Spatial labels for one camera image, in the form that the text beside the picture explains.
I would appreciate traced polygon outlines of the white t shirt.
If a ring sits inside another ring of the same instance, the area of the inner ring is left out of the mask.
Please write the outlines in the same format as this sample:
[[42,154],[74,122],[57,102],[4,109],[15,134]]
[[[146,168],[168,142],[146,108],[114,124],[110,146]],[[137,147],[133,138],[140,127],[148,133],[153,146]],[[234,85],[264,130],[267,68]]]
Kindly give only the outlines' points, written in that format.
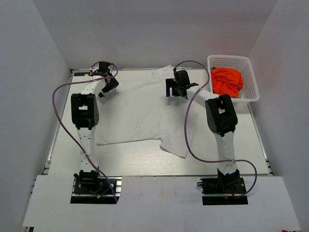
[[[184,117],[188,101],[182,97],[166,97],[167,78],[173,67],[155,70],[149,76],[119,79],[119,86],[98,99],[99,123],[96,144],[159,140],[160,148],[186,158]],[[188,143],[192,144],[198,113],[192,109],[187,121]]]

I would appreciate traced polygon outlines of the orange t shirt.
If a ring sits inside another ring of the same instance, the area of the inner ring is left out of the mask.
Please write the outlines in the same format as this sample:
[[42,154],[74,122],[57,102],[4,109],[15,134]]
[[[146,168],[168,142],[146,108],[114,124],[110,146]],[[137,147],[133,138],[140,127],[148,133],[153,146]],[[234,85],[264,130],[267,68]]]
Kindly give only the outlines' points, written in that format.
[[228,94],[231,98],[240,96],[244,80],[240,71],[218,67],[211,70],[212,90],[215,94]]

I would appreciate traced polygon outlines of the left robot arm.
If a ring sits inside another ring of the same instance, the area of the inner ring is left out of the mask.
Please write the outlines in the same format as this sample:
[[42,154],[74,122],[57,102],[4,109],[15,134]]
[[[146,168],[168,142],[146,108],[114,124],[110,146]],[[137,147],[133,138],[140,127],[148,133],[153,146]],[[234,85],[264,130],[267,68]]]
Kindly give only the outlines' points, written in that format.
[[118,68],[114,63],[99,61],[90,68],[90,79],[79,93],[70,97],[71,118],[77,129],[79,147],[81,148],[81,166],[79,177],[87,178],[85,187],[92,193],[101,190],[102,181],[99,165],[94,157],[95,130],[99,123],[97,97],[117,88],[119,82],[113,75],[113,70]]

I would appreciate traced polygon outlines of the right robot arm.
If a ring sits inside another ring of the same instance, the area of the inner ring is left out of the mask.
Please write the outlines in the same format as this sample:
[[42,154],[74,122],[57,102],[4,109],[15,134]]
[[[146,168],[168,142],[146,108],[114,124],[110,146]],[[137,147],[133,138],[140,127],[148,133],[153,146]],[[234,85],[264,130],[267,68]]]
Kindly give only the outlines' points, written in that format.
[[[183,97],[189,101],[184,117],[184,138],[191,156],[203,163],[217,163],[218,188],[225,193],[235,188],[240,174],[235,162],[234,134],[238,118],[227,94],[216,95],[197,83],[190,82],[186,70],[173,69],[173,78],[166,79],[166,96]],[[188,143],[187,121],[193,102],[206,110],[207,124],[213,133],[218,151],[218,160],[204,160],[194,155]]]

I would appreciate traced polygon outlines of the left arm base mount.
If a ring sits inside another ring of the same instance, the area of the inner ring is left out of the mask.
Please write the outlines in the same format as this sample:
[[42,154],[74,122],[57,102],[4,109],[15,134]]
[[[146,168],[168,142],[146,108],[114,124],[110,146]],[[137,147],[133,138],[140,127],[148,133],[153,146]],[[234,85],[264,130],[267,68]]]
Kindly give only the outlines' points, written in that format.
[[70,204],[117,204],[122,186],[121,177],[100,177],[97,183],[84,183],[75,179],[70,198]]

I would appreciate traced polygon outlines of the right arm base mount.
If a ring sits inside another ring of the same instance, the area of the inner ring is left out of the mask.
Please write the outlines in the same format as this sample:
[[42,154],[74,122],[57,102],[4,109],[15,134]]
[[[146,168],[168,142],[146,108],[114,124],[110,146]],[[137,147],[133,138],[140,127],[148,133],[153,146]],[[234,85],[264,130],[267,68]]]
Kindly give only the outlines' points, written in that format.
[[207,206],[215,205],[247,205],[247,196],[239,197],[246,192],[243,178],[231,184],[226,189],[219,186],[217,178],[202,178],[197,182],[201,188],[202,203]]

